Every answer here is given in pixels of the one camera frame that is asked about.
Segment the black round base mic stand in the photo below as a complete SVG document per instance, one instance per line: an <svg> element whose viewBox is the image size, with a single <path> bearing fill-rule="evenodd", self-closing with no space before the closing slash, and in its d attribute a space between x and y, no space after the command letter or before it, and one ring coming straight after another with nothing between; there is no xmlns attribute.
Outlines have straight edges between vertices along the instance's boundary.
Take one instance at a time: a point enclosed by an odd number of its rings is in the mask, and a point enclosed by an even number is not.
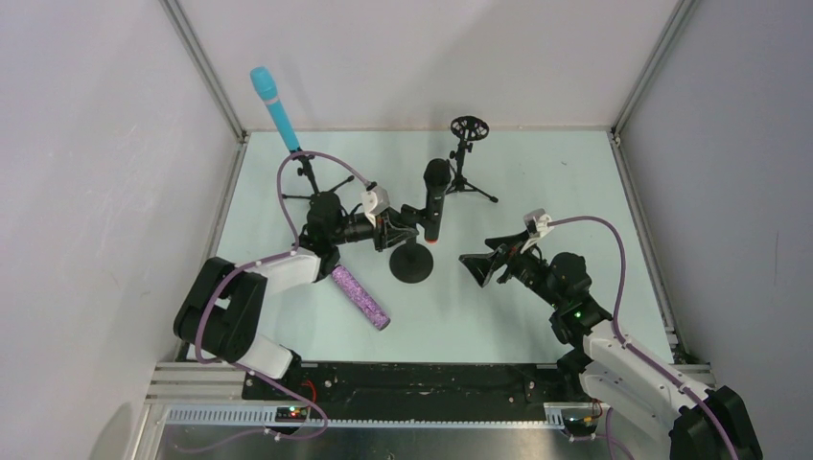
<svg viewBox="0 0 813 460"><path fill-rule="evenodd" d="M418 237L398 245L390 256L390 271L402 283L420 283L426 280L433 270L433 257L430 251L418 242Z"/></svg>

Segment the black microphone orange end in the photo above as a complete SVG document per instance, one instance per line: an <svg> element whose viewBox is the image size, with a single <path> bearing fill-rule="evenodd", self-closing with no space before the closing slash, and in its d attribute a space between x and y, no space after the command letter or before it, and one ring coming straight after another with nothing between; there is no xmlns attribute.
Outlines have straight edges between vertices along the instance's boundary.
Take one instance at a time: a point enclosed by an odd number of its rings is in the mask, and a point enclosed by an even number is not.
<svg viewBox="0 0 813 460"><path fill-rule="evenodd" d="M425 240L435 243L439 239L441 218L447 189L452 181L452 172L445 159L429 161L423 175L426 187L426 202L423 210Z"/></svg>

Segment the small black tripod stand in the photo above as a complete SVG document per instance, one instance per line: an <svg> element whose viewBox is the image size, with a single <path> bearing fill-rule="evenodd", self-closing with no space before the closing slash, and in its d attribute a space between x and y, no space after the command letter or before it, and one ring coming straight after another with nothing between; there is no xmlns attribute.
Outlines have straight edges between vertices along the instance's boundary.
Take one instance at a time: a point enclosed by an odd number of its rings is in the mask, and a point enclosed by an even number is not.
<svg viewBox="0 0 813 460"><path fill-rule="evenodd" d="M314 173L314 168L312 165L312 161L315 159L315 156L312 154L305 154L302 149L291 150L289 158L295 161L298 161L300 166L297 168L297 175L301 177L305 177L312 189L312 193L310 195L291 195L282 193L281 197L283 200L286 199L304 199L312 201L317 196L324 195L326 193L335 193L339 188L342 186L349 184L354 181L355 177L353 175L347 176L344 180L337 183L335 186L331 187L330 189L322 190L317 183L316 176Z"/></svg>

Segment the blue microphone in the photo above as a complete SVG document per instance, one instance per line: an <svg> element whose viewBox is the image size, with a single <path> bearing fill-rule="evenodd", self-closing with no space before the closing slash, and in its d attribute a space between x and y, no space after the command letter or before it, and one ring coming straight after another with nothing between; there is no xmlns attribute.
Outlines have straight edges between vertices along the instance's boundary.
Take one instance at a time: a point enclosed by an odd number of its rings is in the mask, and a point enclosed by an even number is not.
<svg viewBox="0 0 813 460"><path fill-rule="evenodd" d="M255 92L266 107L288 151L300 151L300 142L281 102L279 90L273 76L266 67L260 66L253 68L249 73L249 77Z"/></svg>

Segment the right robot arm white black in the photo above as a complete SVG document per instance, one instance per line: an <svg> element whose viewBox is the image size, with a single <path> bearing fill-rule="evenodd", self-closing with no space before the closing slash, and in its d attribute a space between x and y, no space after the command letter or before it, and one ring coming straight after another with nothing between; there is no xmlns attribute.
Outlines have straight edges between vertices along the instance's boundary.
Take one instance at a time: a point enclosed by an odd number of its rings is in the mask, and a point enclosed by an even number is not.
<svg viewBox="0 0 813 460"><path fill-rule="evenodd" d="M562 252L547 261L526 241L524 233L488 239L489 252L459 261L481 287L516 280L552 306L551 329L572 347L557 366L577 377L583 393L664 444L670 459L763 458L736 392L698 381L616 326L590 294L584 257Z"/></svg>

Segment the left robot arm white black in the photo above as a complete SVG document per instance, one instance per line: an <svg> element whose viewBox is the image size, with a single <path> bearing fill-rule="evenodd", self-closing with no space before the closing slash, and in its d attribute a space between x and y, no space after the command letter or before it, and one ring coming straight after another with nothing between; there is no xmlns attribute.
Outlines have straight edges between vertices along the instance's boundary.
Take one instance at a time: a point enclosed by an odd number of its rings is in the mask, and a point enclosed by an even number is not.
<svg viewBox="0 0 813 460"><path fill-rule="evenodd" d="M175 317L174 335L220 360L282 378L294 353L258 331L266 296L337 274L342 244L371 241L382 251L418 235L419 212L389 207L382 188L362 193L361 201L363 212L347 214L335 193L312 195L298 247L271 261L238 269L220 257L207 260Z"/></svg>

